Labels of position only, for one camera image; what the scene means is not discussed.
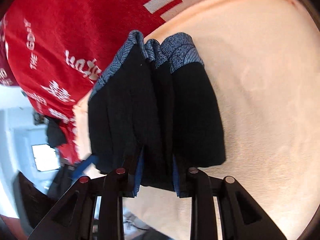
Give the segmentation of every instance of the white fabric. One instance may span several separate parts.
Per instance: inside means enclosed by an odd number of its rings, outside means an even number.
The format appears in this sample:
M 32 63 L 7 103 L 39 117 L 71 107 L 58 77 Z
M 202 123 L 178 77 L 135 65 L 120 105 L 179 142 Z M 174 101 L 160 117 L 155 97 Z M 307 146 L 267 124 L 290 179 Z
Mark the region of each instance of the white fabric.
M 320 203 L 320 36 L 291 2 L 206 0 L 146 37 L 192 36 L 225 131 L 226 162 L 204 171 L 234 176 L 288 240 Z M 141 187 L 125 205 L 156 230 L 189 239 L 190 199 Z

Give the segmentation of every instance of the bright window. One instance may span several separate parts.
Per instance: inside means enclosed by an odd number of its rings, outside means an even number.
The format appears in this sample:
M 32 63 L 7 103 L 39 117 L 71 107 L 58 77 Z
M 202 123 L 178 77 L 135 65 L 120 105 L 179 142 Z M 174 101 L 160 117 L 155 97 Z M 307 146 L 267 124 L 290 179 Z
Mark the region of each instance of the bright window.
M 56 151 L 49 145 L 33 145 L 32 151 L 39 171 L 52 171 L 59 168 Z

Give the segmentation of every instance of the white cloth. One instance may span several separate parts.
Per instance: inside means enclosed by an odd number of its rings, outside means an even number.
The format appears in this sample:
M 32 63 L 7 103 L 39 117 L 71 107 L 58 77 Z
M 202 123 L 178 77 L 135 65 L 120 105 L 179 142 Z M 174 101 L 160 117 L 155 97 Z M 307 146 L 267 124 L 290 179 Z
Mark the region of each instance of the white cloth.
M 206 0 L 146 37 L 192 36 L 217 96 L 227 155 L 203 170 L 234 176 L 288 240 L 320 203 L 320 36 L 291 2 Z M 125 205 L 156 230 L 189 239 L 190 199 L 141 187 Z

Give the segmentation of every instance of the silver screw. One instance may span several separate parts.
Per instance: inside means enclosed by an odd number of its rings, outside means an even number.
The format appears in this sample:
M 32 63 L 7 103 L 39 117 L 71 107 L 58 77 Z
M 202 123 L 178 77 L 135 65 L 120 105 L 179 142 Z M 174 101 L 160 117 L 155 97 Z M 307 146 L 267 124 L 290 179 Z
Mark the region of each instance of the silver screw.
M 191 174 L 196 174 L 196 173 L 198 173 L 198 169 L 197 168 L 195 168 L 195 167 L 191 167 L 191 168 L 189 168 L 189 170 L 188 170 Z
M 228 176 L 228 177 L 226 177 L 226 182 L 232 184 L 232 183 L 235 182 L 235 179 L 233 177 L 231 177 L 231 176 Z
M 118 173 L 118 174 L 124 174 L 124 173 L 125 173 L 125 168 L 118 168 L 118 169 L 116 169 L 116 173 Z

